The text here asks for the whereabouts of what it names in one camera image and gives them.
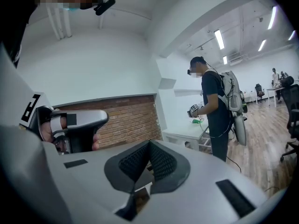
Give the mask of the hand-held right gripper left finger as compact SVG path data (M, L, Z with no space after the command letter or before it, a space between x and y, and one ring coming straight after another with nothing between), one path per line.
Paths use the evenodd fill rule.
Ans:
M106 162L137 145L131 144L76 154L59 155L54 145L46 143L46 157L54 183L65 199L74 223L131 224L136 190L150 187L152 173L142 172L129 192L116 190L107 175L117 184L125 184L127 176L105 171Z

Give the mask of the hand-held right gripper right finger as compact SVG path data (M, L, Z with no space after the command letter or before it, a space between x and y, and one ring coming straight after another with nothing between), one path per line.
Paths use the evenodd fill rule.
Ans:
M161 144L183 155L191 171L174 192L151 196L150 224L230 224L239 220L216 185L222 180L230 180L256 208L267 200L257 185L219 158L165 141Z

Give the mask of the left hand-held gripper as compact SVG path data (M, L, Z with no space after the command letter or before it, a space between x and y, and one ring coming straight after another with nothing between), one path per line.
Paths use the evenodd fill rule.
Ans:
M54 132L54 144L62 154L91 151L95 128L109 120L104 110L53 111L51 116L66 118L67 128Z

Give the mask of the person's left hand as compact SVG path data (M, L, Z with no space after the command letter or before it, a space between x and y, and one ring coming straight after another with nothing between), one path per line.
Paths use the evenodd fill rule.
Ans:
M45 122L41 125L41 136L45 142L53 143L55 145L57 151L63 152L64 143L63 142L60 142L59 144L56 143L54 136L52 134L52 128L51 128L50 121ZM97 133L95 133L93 135L93 145L92 145L93 151L96 151L100 148L99 140L100 140L100 136Z

